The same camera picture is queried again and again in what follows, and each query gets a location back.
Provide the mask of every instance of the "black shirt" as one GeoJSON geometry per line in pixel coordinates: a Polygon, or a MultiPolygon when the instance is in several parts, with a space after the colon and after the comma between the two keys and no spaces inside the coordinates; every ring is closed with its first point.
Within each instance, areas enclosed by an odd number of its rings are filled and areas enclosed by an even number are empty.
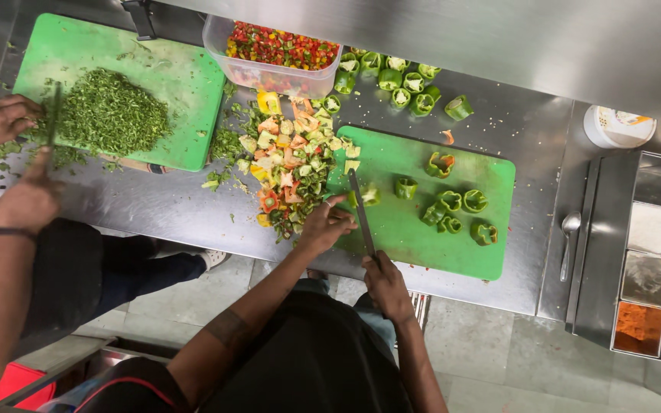
{"type": "MultiPolygon", "coordinates": [[[[78,411],[187,410],[166,368],[131,359],[109,371],[78,411]]],[[[412,408],[389,347],[350,306],[316,293],[293,292],[199,411],[412,408]]]]}

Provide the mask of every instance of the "tattoo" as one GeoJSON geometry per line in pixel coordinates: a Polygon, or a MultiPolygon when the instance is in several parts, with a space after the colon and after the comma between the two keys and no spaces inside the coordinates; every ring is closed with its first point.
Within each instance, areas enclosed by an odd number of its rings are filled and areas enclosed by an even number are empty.
{"type": "Polygon", "coordinates": [[[231,349],[245,344],[249,336],[249,326],[231,309],[225,309],[216,315],[216,318],[206,325],[206,329],[226,348],[231,349]]]}

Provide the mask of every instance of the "bracelet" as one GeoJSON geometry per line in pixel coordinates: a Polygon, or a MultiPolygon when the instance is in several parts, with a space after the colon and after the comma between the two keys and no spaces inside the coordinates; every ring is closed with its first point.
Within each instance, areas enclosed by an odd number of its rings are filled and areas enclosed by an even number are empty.
{"type": "Polygon", "coordinates": [[[22,228],[2,228],[0,227],[0,235],[16,235],[19,237],[26,237],[32,242],[37,243],[37,235],[32,234],[32,232],[22,229],[22,228]]]}

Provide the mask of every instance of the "white plastic container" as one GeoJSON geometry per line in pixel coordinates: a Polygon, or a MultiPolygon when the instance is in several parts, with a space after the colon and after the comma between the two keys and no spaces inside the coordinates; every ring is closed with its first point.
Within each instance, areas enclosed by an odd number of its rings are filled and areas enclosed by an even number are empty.
{"type": "Polygon", "coordinates": [[[226,77],[237,85],[309,99],[324,98],[333,89],[343,45],[330,66],[323,70],[302,70],[226,56],[226,41],[233,31],[234,21],[230,18],[208,15],[203,44],[226,77]]]}

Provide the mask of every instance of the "knife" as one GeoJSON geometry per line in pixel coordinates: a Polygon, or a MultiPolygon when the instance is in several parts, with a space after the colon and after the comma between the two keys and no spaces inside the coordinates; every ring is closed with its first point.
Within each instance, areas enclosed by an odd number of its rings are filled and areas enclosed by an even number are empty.
{"type": "Polygon", "coordinates": [[[369,229],[369,221],[366,219],[366,211],[363,208],[363,199],[361,198],[361,188],[358,187],[355,169],[348,171],[348,181],[351,183],[351,189],[356,194],[356,214],[358,215],[358,225],[361,227],[361,233],[363,234],[363,243],[366,244],[366,253],[378,263],[374,240],[372,239],[372,231],[369,229]]]}

